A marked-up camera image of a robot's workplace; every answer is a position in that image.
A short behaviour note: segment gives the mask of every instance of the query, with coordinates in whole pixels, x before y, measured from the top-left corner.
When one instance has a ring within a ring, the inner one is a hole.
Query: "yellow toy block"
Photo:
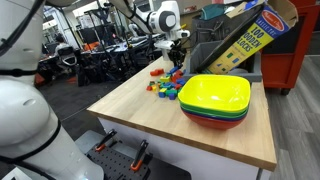
[[[164,82],[164,83],[170,82],[170,77],[163,77],[163,76],[161,76],[160,81],[161,81],[161,82]]]
[[[157,85],[152,85],[152,91],[157,91]]]
[[[167,91],[167,88],[160,89],[160,92],[165,93]]]

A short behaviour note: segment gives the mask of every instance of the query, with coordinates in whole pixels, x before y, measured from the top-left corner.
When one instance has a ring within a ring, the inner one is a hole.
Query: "cardboard box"
[[[232,18],[263,3],[264,9],[256,22],[205,69],[204,73],[227,74],[271,41],[288,32],[298,22],[297,9],[289,0],[244,2],[227,15]]]

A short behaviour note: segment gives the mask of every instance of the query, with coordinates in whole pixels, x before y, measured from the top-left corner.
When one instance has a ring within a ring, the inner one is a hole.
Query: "chair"
[[[70,68],[72,72],[75,71],[75,65],[77,64],[78,60],[74,54],[73,47],[65,47],[58,50],[58,55],[62,62],[62,65]]]

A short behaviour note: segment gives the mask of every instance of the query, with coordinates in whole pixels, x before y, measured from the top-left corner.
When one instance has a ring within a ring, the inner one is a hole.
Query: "green toy block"
[[[154,85],[154,84],[155,84],[154,81],[150,81],[149,86],[152,86],[152,85]]]
[[[177,94],[178,94],[178,91],[175,90],[175,89],[167,90],[167,91],[166,91],[166,96],[169,96],[169,94],[177,95]]]

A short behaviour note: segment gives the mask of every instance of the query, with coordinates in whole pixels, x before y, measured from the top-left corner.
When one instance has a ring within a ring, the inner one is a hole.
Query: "blue bowl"
[[[205,115],[205,114],[199,114],[199,113],[196,113],[196,112],[188,111],[188,110],[184,109],[183,107],[180,107],[180,108],[181,108],[182,111],[187,112],[187,113],[192,114],[192,115],[195,115],[195,116],[200,116],[200,117],[204,117],[204,118],[212,118],[212,119],[221,120],[221,121],[239,121],[239,120],[242,120],[243,118],[245,118],[247,116],[247,114],[248,114],[248,111],[247,111],[247,113],[245,113],[241,117],[224,118],[224,117],[219,117],[219,116],[209,116],[209,115]]]

